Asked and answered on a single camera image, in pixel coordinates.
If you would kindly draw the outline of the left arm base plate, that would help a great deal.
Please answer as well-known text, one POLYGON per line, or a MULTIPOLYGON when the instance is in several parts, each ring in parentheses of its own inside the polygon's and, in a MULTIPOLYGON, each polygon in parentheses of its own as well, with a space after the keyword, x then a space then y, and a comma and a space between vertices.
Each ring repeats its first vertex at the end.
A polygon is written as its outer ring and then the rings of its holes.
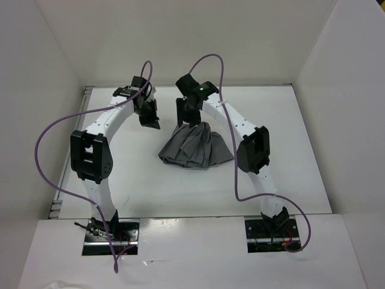
MULTIPOLYGON (((80 225, 85 229, 82 256, 107 256, 111 255, 107 234, 100 229, 93 229, 91 220, 87 226, 80 225)), ((112 247, 116 255, 137 255, 139 239, 139 219, 120 219, 115 233, 110 234, 112 247)))

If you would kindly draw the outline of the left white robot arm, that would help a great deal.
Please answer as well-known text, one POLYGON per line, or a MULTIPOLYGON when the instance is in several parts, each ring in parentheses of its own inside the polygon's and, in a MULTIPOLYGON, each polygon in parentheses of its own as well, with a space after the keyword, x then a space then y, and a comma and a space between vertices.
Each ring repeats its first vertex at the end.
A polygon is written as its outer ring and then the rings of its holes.
POLYGON ((113 136, 133 114, 140 124, 159 129, 159 118, 154 94, 156 88, 148 85, 135 99, 122 104, 140 90, 135 85, 119 87, 112 94, 108 110, 104 111, 84 130, 75 130, 70 136, 71 169, 82 181, 91 204, 91 224, 88 230, 105 240, 116 239, 120 233, 119 215, 111 199, 108 178, 113 168, 109 147, 113 136))

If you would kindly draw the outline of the grey pleated skirt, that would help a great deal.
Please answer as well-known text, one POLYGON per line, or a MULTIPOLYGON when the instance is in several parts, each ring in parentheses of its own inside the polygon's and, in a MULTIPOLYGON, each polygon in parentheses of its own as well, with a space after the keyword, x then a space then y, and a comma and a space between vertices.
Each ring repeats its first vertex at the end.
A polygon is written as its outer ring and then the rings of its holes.
POLYGON ((175 127, 158 157, 165 164, 186 169, 208 169, 234 160, 223 137, 207 122, 175 127))

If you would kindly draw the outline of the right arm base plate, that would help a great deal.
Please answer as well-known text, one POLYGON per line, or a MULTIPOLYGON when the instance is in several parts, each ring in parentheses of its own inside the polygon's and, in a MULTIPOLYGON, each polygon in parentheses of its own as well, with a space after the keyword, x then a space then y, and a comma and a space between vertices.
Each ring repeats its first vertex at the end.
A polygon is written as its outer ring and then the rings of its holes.
POLYGON ((291 217, 278 231, 270 233, 261 217, 244 220, 248 253, 284 252, 301 248, 297 222, 291 217))

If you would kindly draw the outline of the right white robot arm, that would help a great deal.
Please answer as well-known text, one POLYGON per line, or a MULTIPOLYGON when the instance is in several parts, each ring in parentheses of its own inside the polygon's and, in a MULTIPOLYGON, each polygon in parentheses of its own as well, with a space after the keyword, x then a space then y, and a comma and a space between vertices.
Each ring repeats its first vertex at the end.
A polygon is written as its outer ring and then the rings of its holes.
POLYGON ((221 90, 210 81, 199 84, 190 75, 176 82, 182 98, 176 99, 177 125, 198 126, 201 112, 212 116, 232 138, 235 161, 235 176, 242 170, 250 177, 257 191, 254 196, 238 201, 245 202, 258 196, 277 197, 277 189, 270 175, 270 133, 265 126, 257 127, 243 118, 221 94, 221 90))

